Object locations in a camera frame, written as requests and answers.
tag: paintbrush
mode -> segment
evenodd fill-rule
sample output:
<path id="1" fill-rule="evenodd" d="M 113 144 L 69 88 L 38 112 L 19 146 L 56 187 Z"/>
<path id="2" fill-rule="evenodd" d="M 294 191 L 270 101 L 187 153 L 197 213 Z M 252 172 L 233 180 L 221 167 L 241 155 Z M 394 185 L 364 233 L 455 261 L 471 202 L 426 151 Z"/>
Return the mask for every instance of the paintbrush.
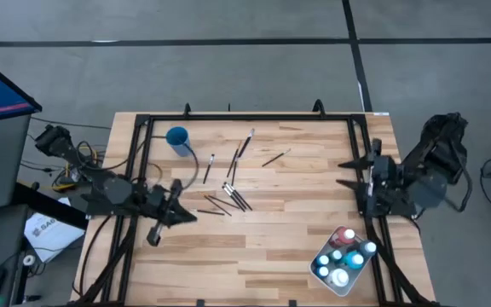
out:
<path id="1" fill-rule="evenodd" d="M 215 159 L 215 154 L 212 154 L 210 157 L 210 163 L 208 164 L 207 170 L 205 170 L 205 175 L 204 175 L 204 181 L 202 184 L 205 184 L 205 179 L 208 177 L 208 173 L 210 172 L 211 164 L 213 163 L 213 160 Z"/>
<path id="2" fill-rule="evenodd" d="M 225 186 L 222 186 L 222 190 L 225 191 L 227 194 L 228 194 L 228 197 L 230 197 L 230 199 L 236 204 L 238 205 L 238 207 L 243 211 L 245 212 L 246 211 L 246 208 L 240 203 L 240 201 L 236 198 L 236 196 L 234 196 L 231 192 L 230 192 L 230 189 L 228 189 L 227 187 Z"/>
<path id="3" fill-rule="evenodd" d="M 215 196 L 211 196 L 211 195 L 206 195 L 206 196 L 207 196 L 207 197 L 209 197 L 209 198 L 211 198 L 212 200 L 217 200 L 217 201 L 219 201 L 219 202 L 222 202 L 222 203 L 223 203 L 223 204 L 225 204 L 225 205 L 228 205 L 228 206 L 231 206 L 231 207 L 233 207 L 233 208 L 239 209 L 239 207 L 238 207 L 238 206 L 235 206 L 235 205 L 233 205 L 233 204 L 231 204 L 231 203 L 229 203 L 229 202 L 227 202 L 227 201 L 224 201 L 224 200 L 219 200 L 219 199 L 218 199 L 217 197 L 215 197 Z"/>
<path id="4" fill-rule="evenodd" d="M 232 184 L 234 184 L 234 177 L 236 177 L 236 168 L 238 167 L 238 160 L 234 162 L 234 170 L 232 171 Z"/>
<path id="5" fill-rule="evenodd" d="M 263 167 L 264 167 L 264 166 L 266 166 L 266 165 L 269 165 L 270 163 L 272 163 L 272 162 L 274 162 L 274 161 L 276 161 L 276 160 L 277 160 L 277 159 L 279 159 L 279 158 L 280 158 L 282 155 L 287 154 L 287 153 L 289 153 L 290 151 L 291 151 L 291 149 L 289 148 L 289 149 L 287 149 L 285 152 L 278 154 L 277 156 L 275 156 L 275 157 L 273 157 L 272 159 L 270 159 L 270 160 L 269 160 L 269 162 L 267 162 L 267 163 L 263 164 Z"/>
<path id="6" fill-rule="evenodd" d="M 228 167 L 228 172 L 227 172 L 227 178 L 228 178 L 228 176 L 230 176 L 230 171 L 232 170 L 232 166 L 234 165 L 236 158 L 238 158 L 238 151 L 240 150 L 241 144 L 242 144 L 242 141 L 240 141 L 238 143 L 238 148 L 236 148 L 236 151 L 234 152 L 234 157 L 232 157 L 232 161 L 230 161 L 230 166 Z"/>
<path id="7" fill-rule="evenodd" d="M 249 206 L 249 204 L 247 203 L 246 200 L 244 200 L 244 198 L 242 197 L 242 195 L 240 195 L 240 193 L 238 193 L 238 191 L 236 191 L 236 189 L 228 184 L 227 182 L 224 183 L 225 186 L 228 188 L 228 190 L 230 191 L 230 193 L 232 195 L 234 195 L 241 203 L 244 207 L 247 207 L 249 210 L 253 211 L 253 209 L 251 208 L 251 206 Z"/>
<path id="8" fill-rule="evenodd" d="M 213 211 L 206 211 L 206 210 L 200 210 L 200 209 L 197 209 L 196 212 L 208 213 L 208 214 L 215 214 L 215 215 L 222 215 L 222 216 L 225 215 L 224 213 L 221 213 L 221 212 L 213 212 Z"/>
<path id="9" fill-rule="evenodd" d="M 255 133 L 255 129 L 251 129 L 251 131 L 249 132 L 249 135 L 247 136 L 247 138 L 245 140 L 245 143 L 244 143 L 244 146 L 242 147 L 242 150 L 240 150 L 240 154 L 238 154 L 238 158 L 241 158 L 242 154 L 244 154 L 246 147 L 247 147 L 247 144 L 249 144 L 249 142 L 251 141 L 251 138 L 253 137 L 254 133 Z"/>
<path id="10" fill-rule="evenodd" d="M 216 204 L 216 203 L 215 203 L 215 201 L 210 200 L 210 198 L 209 198 L 209 197 L 207 197 L 206 195 L 204 195 L 204 198 L 205 198 L 207 201 L 211 202 L 211 203 L 212 203 L 214 206 L 216 206 L 217 208 L 221 209 L 223 212 L 227 213 L 229 216 L 231 216 L 231 217 L 232 217 L 232 214 L 228 213 L 228 211 L 224 210 L 224 209 L 223 209 L 223 208 L 222 208 L 220 205 Z"/>

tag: cable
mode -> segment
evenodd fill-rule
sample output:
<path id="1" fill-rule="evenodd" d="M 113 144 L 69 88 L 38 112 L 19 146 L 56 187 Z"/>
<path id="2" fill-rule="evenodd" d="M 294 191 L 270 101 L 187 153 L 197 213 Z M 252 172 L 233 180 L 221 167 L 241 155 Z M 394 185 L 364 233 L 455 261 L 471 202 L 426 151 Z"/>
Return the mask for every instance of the cable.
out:
<path id="1" fill-rule="evenodd" d="M 488 194 L 486 193 L 486 189 L 484 188 L 484 182 L 482 181 L 482 179 L 484 178 L 482 176 L 482 174 L 484 173 L 484 169 L 486 168 L 486 165 L 488 165 L 488 163 L 491 162 L 491 159 L 488 159 L 486 160 L 486 162 L 484 162 L 484 164 L 482 165 L 482 168 L 481 168 L 481 176 L 479 178 L 479 181 L 481 183 L 481 190 L 482 190 L 482 193 L 484 194 L 484 197 L 486 197 L 486 200 L 488 201 L 488 203 L 490 203 L 491 205 L 491 199 L 488 197 Z"/>
<path id="2" fill-rule="evenodd" d="M 105 224 L 107 223 L 107 221 L 109 221 L 109 218 L 111 218 L 111 216 L 107 216 L 103 220 L 103 222 L 101 222 L 100 226 L 95 231 L 94 236 L 92 237 L 92 240 L 89 243 L 89 247 L 86 249 L 86 253 L 84 254 L 83 267 L 81 268 L 81 276 L 79 278 L 79 284 L 78 284 L 78 295 L 79 296 L 83 296 L 84 295 L 84 293 L 83 293 L 83 289 L 84 289 L 84 273 L 86 271 L 86 263 L 87 263 L 87 261 L 89 259 L 90 250 L 92 249 L 92 246 L 94 245 L 94 241 L 97 239 L 98 235 L 100 234 L 101 229 L 103 228 L 103 226 L 105 226 Z"/>
<path id="3" fill-rule="evenodd" d="M 104 127 L 104 126 L 99 126 L 99 125 L 81 125 L 81 124 L 74 124 L 74 123 L 65 123 L 65 122 L 60 122 L 60 121 L 55 121 L 55 120 L 47 120 L 47 119 L 40 119 L 32 116 L 32 119 L 38 120 L 44 123 L 49 123 L 49 124 L 58 124 L 58 125 L 67 125 L 71 127 L 84 127 L 84 128 L 94 128 L 94 129 L 103 129 L 103 130 L 111 130 L 110 127 Z"/>
<path id="4" fill-rule="evenodd" d="M 458 150 L 454 146 L 453 141 L 449 141 L 449 143 L 450 143 L 450 148 L 453 151 L 453 154 L 456 156 L 456 159 L 458 159 L 458 161 L 459 161 L 459 166 L 461 166 L 461 169 L 464 172 L 465 180 L 467 181 L 467 192 L 465 192 L 464 199 L 462 199 L 462 201 L 461 201 L 461 206 L 458 208 L 458 207 L 452 205 L 452 207 L 457 212 L 463 212 L 465 210 L 465 207 L 467 206 L 467 201 L 471 197 L 471 193 L 473 191 L 473 180 L 471 179 L 471 176 L 469 175 L 469 172 L 465 168 L 464 161 L 462 161 L 461 158 L 459 157 Z"/>
<path id="5" fill-rule="evenodd" d="M 58 171 L 58 170 L 53 170 L 49 167 L 45 167 L 45 168 L 38 168 L 38 167 L 33 167 L 33 166 L 29 166 L 29 165 L 25 165 L 24 163 L 20 163 L 20 165 L 24 166 L 25 168 L 28 168 L 30 170 L 34 170 L 34 171 L 43 171 L 43 172 L 46 172 L 46 173 L 50 173 L 50 172 L 53 172 L 53 171 Z"/>
<path id="6" fill-rule="evenodd" d="M 159 180 L 157 180 L 157 182 L 155 182 L 154 185 L 159 184 L 162 181 L 162 176 L 164 175 L 164 172 L 162 171 L 162 168 L 159 165 L 157 165 L 156 163 L 153 163 L 153 162 L 147 162 L 147 163 L 149 165 L 152 165 L 152 166 L 156 167 L 157 170 L 159 171 Z"/>
<path id="7" fill-rule="evenodd" d="M 194 175 L 193 175 L 193 178 L 191 179 L 191 181 L 189 183 L 187 183 L 186 186 L 183 187 L 183 191 L 186 190 L 188 187 L 190 187 L 191 185 L 193 185 L 194 181 L 196 180 L 196 177 L 198 176 L 198 170 L 200 168 L 200 165 L 198 163 L 198 158 L 196 158 L 196 154 L 194 153 L 194 151 L 187 145 L 187 144 L 183 144 L 185 146 L 186 149 L 188 149 L 188 151 L 193 154 L 193 158 L 194 158 L 194 163 L 195 163 L 195 169 L 194 169 Z"/>
<path id="8" fill-rule="evenodd" d="M 31 162 L 31 161 L 28 161 L 28 160 L 25 160 L 25 159 L 23 159 L 21 162 L 24 162 L 24 163 L 27 163 L 27 164 L 31 164 L 31 165 L 37 165 L 37 166 L 58 167 L 58 168 L 64 168 L 65 167 L 65 166 L 62 166 L 62 165 L 44 165 L 44 164 L 39 164 L 39 163 L 36 163 L 36 162 Z"/>
<path id="9" fill-rule="evenodd" d="M 81 141 L 77 146 L 79 146 L 80 144 L 86 144 L 86 146 L 88 146 L 90 148 L 90 150 L 92 150 L 92 148 L 90 147 L 90 145 L 88 144 L 88 142 Z M 145 144 L 145 141 L 143 141 L 142 144 L 140 144 L 140 146 L 137 148 L 136 154 L 139 153 L 140 149 L 142 149 L 142 147 L 143 147 L 144 144 Z M 110 170 L 116 169 L 117 167 L 119 167 L 119 166 L 123 165 L 124 163 L 128 162 L 128 158 L 126 158 L 124 161 L 120 162 L 117 165 L 113 165 L 113 166 L 109 166 L 109 167 L 105 167 L 105 168 L 91 167 L 89 165 L 86 165 L 86 162 L 84 162 L 84 161 L 81 160 L 81 156 L 80 156 L 78 150 L 77 150 L 77 159 L 78 159 L 79 163 L 81 163 L 81 166 L 80 167 L 89 169 L 91 171 L 110 171 Z"/>
<path id="10" fill-rule="evenodd" d="M 78 249 L 78 248 L 83 248 L 83 246 L 66 246 L 66 247 L 63 247 L 63 248 L 59 248 L 59 249 L 49 249 L 49 248 L 44 248 L 44 247 L 32 247 L 32 250 L 35 251 L 35 250 L 42 250 L 42 251 L 49 251 L 49 252 L 59 252 L 59 251 L 64 251 L 64 250 L 72 250 L 72 249 Z M 0 266 L 4 266 L 5 263 L 7 263 L 7 261 L 9 261 L 10 259 L 16 257 L 17 255 L 20 255 L 22 252 L 27 252 L 27 251 L 18 251 L 18 252 L 15 252 L 14 254 L 10 255 L 8 258 L 6 258 L 3 262 L 1 262 Z"/>

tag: white bottle cap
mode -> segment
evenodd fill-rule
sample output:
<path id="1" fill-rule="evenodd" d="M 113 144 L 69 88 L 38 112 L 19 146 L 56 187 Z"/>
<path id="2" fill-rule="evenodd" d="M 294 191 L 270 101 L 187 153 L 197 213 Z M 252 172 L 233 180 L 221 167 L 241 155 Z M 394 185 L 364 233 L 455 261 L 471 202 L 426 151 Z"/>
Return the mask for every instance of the white bottle cap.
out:
<path id="1" fill-rule="evenodd" d="M 365 245 L 365 250 L 367 252 L 376 252 L 376 244 L 374 244 L 373 242 L 368 242 Z"/>
<path id="2" fill-rule="evenodd" d="M 354 257 L 351 258 L 351 262 L 354 264 L 363 264 L 363 256 L 360 254 L 354 255 Z"/>
<path id="3" fill-rule="evenodd" d="M 332 252 L 332 258 L 336 260 L 340 260 L 342 258 L 342 253 L 340 251 L 334 251 Z"/>
<path id="4" fill-rule="evenodd" d="M 346 229 L 344 231 L 344 238 L 346 239 L 354 239 L 355 238 L 355 231 L 353 229 Z"/>
<path id="5" fill-rule="evenodd" d="M 317 274 L 320 277 L 325 277 L 325 276 L 329 275 L 329 269 L 327 267 L 320 267 L 317 269 Z"/>
<path id="6" fill-rule="evenodd" d="M 343 269 L 335 269 L 331 273 L 331 282 L 337 287 L 344 287 L 348 285 L 348 273 Z"/>
<path id="7" fill-rule="evenodd" d="M 320 256 L 317 260 L 318 260 L 319 264 L 322 264 L 322 265 L 329 264 L 329 257 L 327 257 L 325 255 Z"/>

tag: wooden table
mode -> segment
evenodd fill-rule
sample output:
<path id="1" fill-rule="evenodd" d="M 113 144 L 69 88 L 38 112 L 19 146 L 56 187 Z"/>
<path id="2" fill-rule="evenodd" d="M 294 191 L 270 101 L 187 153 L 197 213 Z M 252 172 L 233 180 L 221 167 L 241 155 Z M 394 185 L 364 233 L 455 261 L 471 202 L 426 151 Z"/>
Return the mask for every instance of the wooden table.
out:
<path id="1" fill-rule="evenodd" d="M 390 117 L 372 113 L 366 116 L 371 139 L 382 139 L 383 154 L 398 160 Z M 127 157 L 135 117 L 136 113 L 115 115 L 105 167 Z M 365 236 L 353 193 L 335 183 L 338 178 L 355 180 L 353 171 L 337 167 L 352 159 L 345 122 L 160 121 L 155 123 L 154 135 L 164 135 L 177 125 L 188 129 L 200 163 L 198 178 L 180 198 L 182 205 L 191 210 L 214 209 L 200 193 L 229 200 L 221 186 L 230 160 L 238 143 L 255 128 L 234 182 L 253 211 L 229 208 L 232 217 L 198 213 L 197 223 L 165 229 L 159 247 L 151 247 L 146 241 L 154 221 L 142 218 L 127 304 L 195 305 L 197 299 L 205 299 L 208 305 L 287 305 L 288 300 L 296 299 L 298 305 L 378 305 L 370 264 L 344 298 L 327 290 L 308 269 L 309 261 L 338 225 L 347 225 Z M 288 148 L 292 149 L 290 153 L 261 167 Z M 202 184 L 211 154 L 215 154 L 215 162 L 206 184 Z M 147 168 L 151 185 L 160 180 L 169 187 L 172 178 L 181 178 L 185 184 L 194 173 L 192 158 L 178 157 L 164 139 L 153 139 L 149 162 L 163 171 L 159 179 L 155 167 Z M 124 166 L 115 171 L 124 173 Z M 84 246 L 90 243 L 102 219 L 90 221 Z M 400 217 L 388 217 L 388 222 L 397 263 L 420 293 L 435 299 L 417 229 Z M 94 244 L 86 285 L 94 281 L 107 261 L 113 226 L 114 219 Z M 112 298 L 117 297 L 120 270 L 113 278 Z M 385 265 L 382 271 L 388 299 L 392 299 Z"/>

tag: gray floor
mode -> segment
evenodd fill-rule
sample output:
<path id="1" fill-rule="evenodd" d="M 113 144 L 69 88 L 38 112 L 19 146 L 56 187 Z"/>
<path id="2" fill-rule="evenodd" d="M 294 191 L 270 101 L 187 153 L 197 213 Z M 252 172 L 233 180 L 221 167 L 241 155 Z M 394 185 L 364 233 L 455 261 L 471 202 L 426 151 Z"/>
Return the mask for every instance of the gray floor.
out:
<path id="1" fill-rule="evenodd" d="M 360 38 L 491 37 L 491 1 L 352 0 Z M 332 0 L 0 0 L 0 41 L 347 37 Z M 491 305 L 491 206 L 478 184 L 491 158 L 491 44 L 361 46 L 374 111 L 390 112 L 401 154 L 434 113 L 469 120 L 464 144 L 475 186 L 463 214 L 446 206 L 420 220 L 437 299 Z M 118 111 L 361 111 L 347 45 L 0 48 L 0 71 L 43 106 L 40 117 L 110 125 Z M 36 135 L 43 124 L 32 122 Z M 107 142 L 104 130 L 73 139 Z M 24 159 L 61 164 L 28 141 Z M 50 184 L 20 170 L 23 181 Z M 486 184 L 491 195 L 491 181 Z M 448 196 L 460 200 L 461 182 Z M 69 298 L 79 251 L 65 252 L 28 282 L 44 304 Z"/>

